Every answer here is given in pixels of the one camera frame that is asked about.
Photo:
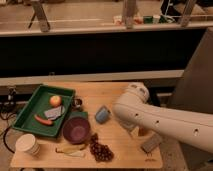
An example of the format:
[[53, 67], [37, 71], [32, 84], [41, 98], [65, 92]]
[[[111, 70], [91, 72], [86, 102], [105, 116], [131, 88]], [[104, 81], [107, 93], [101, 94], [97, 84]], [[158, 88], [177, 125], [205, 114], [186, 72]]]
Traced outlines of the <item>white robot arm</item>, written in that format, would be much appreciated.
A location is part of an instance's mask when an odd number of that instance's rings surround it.
[[147, 127], [213, 153], [213, 115], [149, 105], [143, 83], [130, 83], [113, 105], [113, 113], [127, 130]]

